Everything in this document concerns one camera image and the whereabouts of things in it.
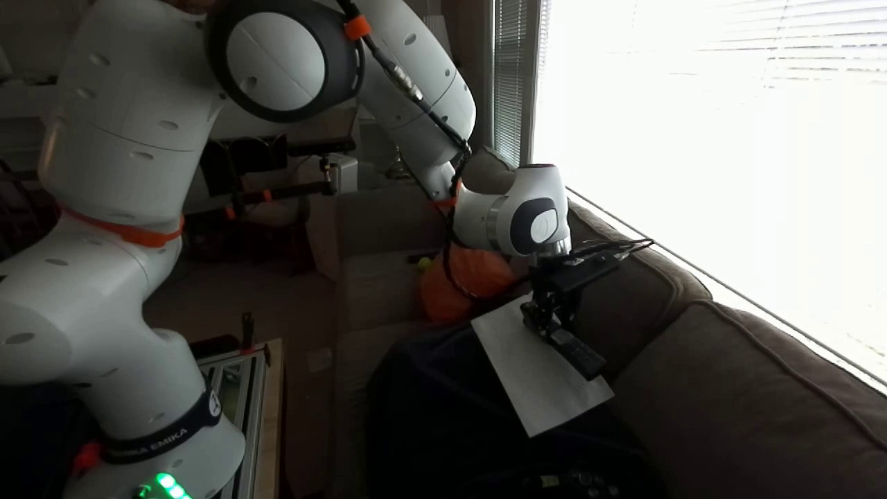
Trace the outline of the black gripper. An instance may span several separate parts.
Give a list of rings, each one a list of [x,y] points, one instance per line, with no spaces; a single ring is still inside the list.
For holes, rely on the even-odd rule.
[[[620,263],[623,254],[619,250],[589,250],[534,267],[533,300],[522,307],[527,326],[540,337],[555,329],[571,329],[582,288],[614,271]]]

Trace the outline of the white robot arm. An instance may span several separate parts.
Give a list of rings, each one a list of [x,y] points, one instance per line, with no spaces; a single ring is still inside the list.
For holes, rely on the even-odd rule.
[[[60,220],[2,260],[0,383],[60,383],[96,422],[96,462],[59,499],[212,499],[240,469],[185,337],[142,306],[182,250],[185,195],[230,106],[296,121],[343,100],[393,138],[452,242],[506,257],[571,252],[569,196],[549,163],[499,195],[465,185],[477,102],[405,0],[96,0],[79,23],[42,145]]]

